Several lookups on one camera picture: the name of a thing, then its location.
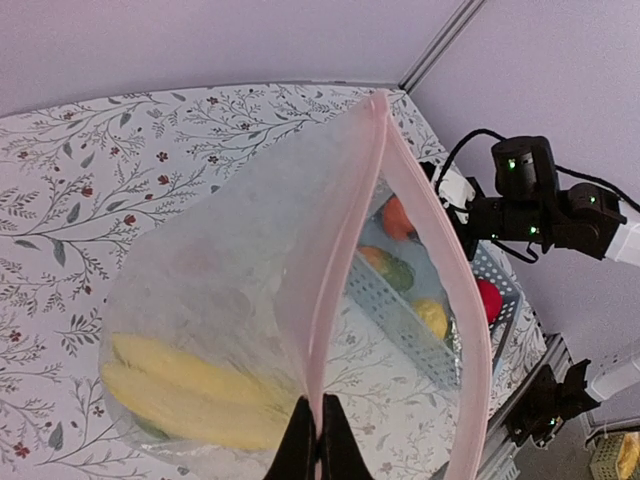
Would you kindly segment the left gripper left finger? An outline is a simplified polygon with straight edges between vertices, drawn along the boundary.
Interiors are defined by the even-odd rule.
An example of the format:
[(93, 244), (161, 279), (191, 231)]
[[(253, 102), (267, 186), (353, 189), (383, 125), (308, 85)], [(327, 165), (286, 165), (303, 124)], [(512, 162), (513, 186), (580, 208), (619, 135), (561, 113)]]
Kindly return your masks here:
[(316, 478), (317, 434), (306, 397), (295, 405), (280, 446), (264, 480), (312, 480)]

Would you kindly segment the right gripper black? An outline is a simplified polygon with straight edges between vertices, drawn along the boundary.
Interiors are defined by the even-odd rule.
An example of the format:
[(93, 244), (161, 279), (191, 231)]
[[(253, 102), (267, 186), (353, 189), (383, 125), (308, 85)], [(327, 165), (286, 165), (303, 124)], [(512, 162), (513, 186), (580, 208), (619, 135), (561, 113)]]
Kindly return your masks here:
[(481, 240), (505, 238), (503, 197), (476, 197), (465, 207), (449, 207), (449, 219), (468, 260), (473, 260)]

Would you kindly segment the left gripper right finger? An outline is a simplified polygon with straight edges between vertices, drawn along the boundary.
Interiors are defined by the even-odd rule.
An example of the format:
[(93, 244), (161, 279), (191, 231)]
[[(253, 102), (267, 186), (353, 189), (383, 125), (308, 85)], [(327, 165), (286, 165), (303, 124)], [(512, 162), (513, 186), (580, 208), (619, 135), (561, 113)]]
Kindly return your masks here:
[(372, 480), (339, 398), (325, 394), (319, 460), (322, 480)]

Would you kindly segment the orange toy fruit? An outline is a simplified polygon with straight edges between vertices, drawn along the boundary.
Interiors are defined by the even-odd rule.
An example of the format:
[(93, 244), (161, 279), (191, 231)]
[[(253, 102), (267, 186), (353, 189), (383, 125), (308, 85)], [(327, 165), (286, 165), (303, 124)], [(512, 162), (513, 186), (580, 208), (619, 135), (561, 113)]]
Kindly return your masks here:
[(409, 240), (415, 233), (402, 203), (396, 196), (392, 196), (382, 209), (382, 227), (385, 233), (396, 241)]

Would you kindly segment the green orange toy mango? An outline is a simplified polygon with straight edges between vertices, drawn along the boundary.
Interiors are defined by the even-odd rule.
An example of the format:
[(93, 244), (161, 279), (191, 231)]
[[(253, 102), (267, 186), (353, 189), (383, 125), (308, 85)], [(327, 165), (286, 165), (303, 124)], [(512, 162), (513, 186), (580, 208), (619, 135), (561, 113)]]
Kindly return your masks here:
[(358, 251), (397, 292), (406, 292), (413, 287), (414, 270), (406, 261), (375, 246), (360, 246)]

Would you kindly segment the yellow toy pear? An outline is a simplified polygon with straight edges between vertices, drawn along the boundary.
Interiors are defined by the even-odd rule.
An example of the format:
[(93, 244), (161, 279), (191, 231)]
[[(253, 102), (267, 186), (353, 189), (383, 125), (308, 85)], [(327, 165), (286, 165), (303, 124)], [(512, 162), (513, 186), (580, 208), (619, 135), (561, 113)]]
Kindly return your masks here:
[(449, 320), (439, 302), (429, 298), (420, 298), (412, 302), (412, 308), (438, 339), (443, 340), (446, 337)]

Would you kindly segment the yellow toy banana bunch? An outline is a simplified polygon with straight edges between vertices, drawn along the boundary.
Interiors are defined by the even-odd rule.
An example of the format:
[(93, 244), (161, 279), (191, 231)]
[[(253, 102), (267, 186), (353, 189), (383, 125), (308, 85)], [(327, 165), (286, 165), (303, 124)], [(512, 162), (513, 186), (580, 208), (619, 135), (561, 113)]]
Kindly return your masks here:
[(214, 366), (148, 337), (115, 333), (101, 377), (115, 399), (171, 438), (271, 450), (284, 435), (297, 389)]

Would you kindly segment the clear zip top bag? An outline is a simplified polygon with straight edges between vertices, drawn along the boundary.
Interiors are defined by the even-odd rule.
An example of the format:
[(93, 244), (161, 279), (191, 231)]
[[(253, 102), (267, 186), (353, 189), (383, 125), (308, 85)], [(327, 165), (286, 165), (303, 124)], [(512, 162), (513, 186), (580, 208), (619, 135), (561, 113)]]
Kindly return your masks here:
[[(385, 182), (431, 251), (462, 339), (458, 418), (445, 475), (475, 477), (488, 421), (491, 343), (469, 261), (433, 187), (374, 92), (321, 125), (277, 142), (213, 195), (131, 246), (103, 311), (101, 367), (111, 337), (159, 340), (219, 367), (279, 381), (309, 401), (316, 478), (330, 340), (376, 186)], [(279, 445), (241, 450), (158, 441), (105, 390), (132, 449), (203, 479), (264, 479)]]

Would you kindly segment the green toy pepper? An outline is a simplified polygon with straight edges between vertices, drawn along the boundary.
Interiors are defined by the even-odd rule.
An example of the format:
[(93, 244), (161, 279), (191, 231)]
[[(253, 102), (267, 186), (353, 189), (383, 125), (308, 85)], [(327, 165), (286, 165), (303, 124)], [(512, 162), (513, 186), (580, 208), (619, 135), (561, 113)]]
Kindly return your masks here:
[(449, 324), (445, 343), (457, 358), (461, 357), (462, 343), (457, 324), (455, 322)]

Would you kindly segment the green toy watermelon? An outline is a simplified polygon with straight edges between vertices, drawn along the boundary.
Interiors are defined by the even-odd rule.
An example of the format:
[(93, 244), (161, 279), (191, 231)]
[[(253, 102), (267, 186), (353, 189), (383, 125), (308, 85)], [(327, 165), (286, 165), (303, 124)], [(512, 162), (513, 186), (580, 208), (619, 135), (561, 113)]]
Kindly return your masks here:
[(133, 419), (139, 429), (149, 437), (158, 441), (168, 441), (171, 439), (166, 432), (155, 426), (152, 422), (138, 416), (134, 416)]

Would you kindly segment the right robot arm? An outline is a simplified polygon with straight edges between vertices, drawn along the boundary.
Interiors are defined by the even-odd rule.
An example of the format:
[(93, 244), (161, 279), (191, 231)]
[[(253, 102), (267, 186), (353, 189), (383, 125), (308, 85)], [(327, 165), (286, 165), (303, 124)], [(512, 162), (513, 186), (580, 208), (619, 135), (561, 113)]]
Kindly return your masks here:
[[(507, 242), (573, 250), (596, 260), (639, 263), (639, 204), (613, 184), (556, 164), (543, 136), (506, 138), (476, 129), (452, 150), (457, 155), (472, 139), (488, 136), (495, 143), (497, 196), (487, 197), (474, 178), (475, 195), (446, 210), (467, 257), (480, 241), (499, 248)], [(550, 366), (535, 375), (527, 392), (507, 417), (517, 444), (545, 440), (563, 424), (639, 382), (639, 346), (630, 344), (600, 360), (595, 368), (583, 360), (557, 381)]]

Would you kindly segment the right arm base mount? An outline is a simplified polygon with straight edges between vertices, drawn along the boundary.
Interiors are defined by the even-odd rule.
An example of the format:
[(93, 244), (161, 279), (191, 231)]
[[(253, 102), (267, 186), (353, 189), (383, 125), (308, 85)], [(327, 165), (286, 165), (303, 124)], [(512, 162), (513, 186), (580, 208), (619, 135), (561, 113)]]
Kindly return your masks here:
[(549, 443), (564, 423), (600, 406), (586, 391), (591, 361), (572, 365), (559, 382), (549, 364), (543, 365), (506, 419), (510, 439), (522, 447), (529, 439), (539, 446)]

